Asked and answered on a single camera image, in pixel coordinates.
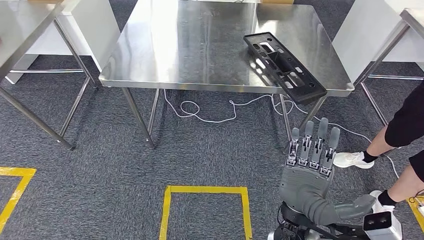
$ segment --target gray robotic hand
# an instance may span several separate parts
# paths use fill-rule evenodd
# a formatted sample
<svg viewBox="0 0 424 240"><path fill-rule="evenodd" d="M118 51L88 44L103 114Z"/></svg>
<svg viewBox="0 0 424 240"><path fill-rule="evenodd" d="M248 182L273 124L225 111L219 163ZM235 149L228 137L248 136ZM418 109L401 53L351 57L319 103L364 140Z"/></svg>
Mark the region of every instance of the gray robotic hand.
<svg viewBox="0 0 424 240"><path fill-rule="evenodd" d="M376 200L366 194L353 202L338 205L327 201L326 195L334 177L333 160L340 137L340 129L333 127L328 144L326 143L328 123L327 118L321 119L314 144L312 121L307 123L301 142L299 129L293 128L288 158L279 186L281 200L318 225L340 223L342 220L364 216Z"/></svg>

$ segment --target floor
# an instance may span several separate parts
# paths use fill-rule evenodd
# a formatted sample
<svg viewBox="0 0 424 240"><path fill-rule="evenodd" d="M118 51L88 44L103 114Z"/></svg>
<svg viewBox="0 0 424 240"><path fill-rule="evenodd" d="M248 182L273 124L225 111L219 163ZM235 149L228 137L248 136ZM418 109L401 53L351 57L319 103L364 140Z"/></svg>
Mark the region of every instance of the floor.
<svg viewBox="0 0 424 240"><path fill-rule="evenodd" d="M336 35L353 2L295 0L296 4L315 7L330 38ZM110 3L122 29L136 0ZM94 63L86 57L83 60L97 76ZM57 63L76 67L71 57L40 56L32 68ZM384 63L378 73L424 74L415 63ZM6 81L1 85L59 130L83 80L79 73L40 74L25 75L16 85ZM388 119L418 84L367 82ZM152 89L133 90L145 119L154 93ZM199 115L210 120L232 116L228 100L245 103L258 96L168 91L175 106L184 100L195 101L201 107ZM66 137L76 145L74 151L64 150L4 99L0 99L0 106L0 165L37 169L0 240L158 239L167 185L247 187L253 239L265 239L277 226L278 183L287 137L283 119L272 110L269 99L238 107L236 119L213 124L177 117L161 96L152 133L155 150L144 143L117 88L90 88L86 92ZM370 138L382 127L361 89L346 98L329 98L317 115ZM296 110L289 115L293 126L303 117ZM399 173L408 164L408 157L422 150L423 140L390 153ZM338 150L361 151L367 145L363 138L342 131ZM334 203L350 201L387 189L395 179L391 163L384 157L368 170L337 168L328 198ZM0 206L6 204L19 181L19 177L0 176ZM424 239L406 202L399 204L395 215L403 224L404 239ZM361 219L350 222L360 223ZM173 193L167 239L244 239L240 195Z"/></svg>

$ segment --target white cabinet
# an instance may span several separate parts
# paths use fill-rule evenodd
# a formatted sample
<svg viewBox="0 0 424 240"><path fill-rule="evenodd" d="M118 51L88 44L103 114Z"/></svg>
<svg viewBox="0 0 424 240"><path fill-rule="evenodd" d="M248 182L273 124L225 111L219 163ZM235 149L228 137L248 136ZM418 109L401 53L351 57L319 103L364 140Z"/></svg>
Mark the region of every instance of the white cabinet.
<svg viewBox="0 0 424 240"><path fill-rule="evenodd" d="M423 0L356 0L332 44L352 82L375 61L399 32L405 8L424 8ZM424 39L409 29L384 59L424 62Z"/></svg>
<svg viewBox="0 0 424 240"><path fill-rule="evenodd" d="M120 36L109 0L64 0L63 4L65 7L57 17L58 21L78 54L91 56L101 72ZM38 55L72 55L53 24L16 64L15 69L27 69ZM16 83L21 76L10 73L7 79Z"/></svg>

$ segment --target white sneaker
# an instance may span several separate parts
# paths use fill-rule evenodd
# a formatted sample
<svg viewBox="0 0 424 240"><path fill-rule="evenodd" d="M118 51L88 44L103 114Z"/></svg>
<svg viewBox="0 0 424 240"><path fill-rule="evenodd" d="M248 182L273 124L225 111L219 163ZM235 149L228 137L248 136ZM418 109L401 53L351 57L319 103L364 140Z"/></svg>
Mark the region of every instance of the white sneaker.
<svg viewBox="0 0 424 240"><path fill-rule="evenodd" d="M369 195L373 196L377 200L375 201L374 205L372 205L372 213L382 213L382 212L393 212L395 209L395 206L390 205L382 205L379 201L379 195L382 194L382 191L375 190L372 191Z"/></svg>
<svg viewBox="0 0 424 240"><path fill-rule="evenodd" d="M347 168L350 166L357 166L361 169L370 169L374 166L374 161L368 163L364 162L364 153L363 152L339 152L336 153L334 157L333 164L339 168Z"/></svg>

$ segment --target metal table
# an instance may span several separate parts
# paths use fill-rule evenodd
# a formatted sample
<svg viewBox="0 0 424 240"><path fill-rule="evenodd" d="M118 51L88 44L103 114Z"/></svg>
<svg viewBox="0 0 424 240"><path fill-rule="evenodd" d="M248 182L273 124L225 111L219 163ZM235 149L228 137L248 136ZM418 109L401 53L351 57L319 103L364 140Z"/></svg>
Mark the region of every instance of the metal table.
<svg viewBox="0 0 424 240"><path fill-rule="evenodd" d="M365 85L364 81L370 77L371 73L376 70L379 64L382 63L384 58L386 58L386 56L392 51L392 49L396 46L396 44L399 43L399 41L403 38L403 36L407 33L409 29L415 30L424 39L424 8L420 8L420 9L405 8L400 13L400 16L402 17L403 21L397 26L395 30L396 34L394 34L394 37L387 41L384 51L377 58L377 60L375 60L375 62L371 65L371 67L355 81L355 86L358 84L361 85L366 96L368 97L369 101L374 107L378 117L380 118L381 122L385 126L389 125L389 123L386 120L382 111L380 110L379 106L377 105L376 101L374 100L373 96L371 95L370 91L368 90L367 86ZM380 76L380 77L373 77L373 78L423 80L423 78L417 78L417 77L398 77L398 76Z"/></svg>
<svg viewBox="0 0 424 240"><path fill-rule="evenodd" d="M85 81L79 91L76 100L65 119L60 133L56 133L37 115L20 103L10 93L0 86L0 96L15 106L24 115L30 118L34 123L50 134L57 142L71 150L73 146L63 137L74 115L75 110L80 103L81 97L89 83L93 81L92 76L87 70L81 58L75 51L70 39L65 34L63 28L56 20L58 14L63 10L63 6L58 4L46 4L30 1L0 1L0 81L8 73L77 73L84 72ZM57 31L63 38L69 50L74 55L81 69L47 69L47 70L19 70L12 69L18 60L27 52L34 42L43 34L50 24L56 26Z"/></svg>
<svg viewBox="0 0 424 240"><path fill-rule="evenodd" d="M347 97L354 86L332 43L309 5L139 0L99 76L107 87L120 87L153 146L150 133L160 89L285 93L264 81L250 65L243 36L271 32L327 89L301 128L326 97ZM129 88L157 89L148 128ZM282 104L287 135L291 129Z"/></svg>

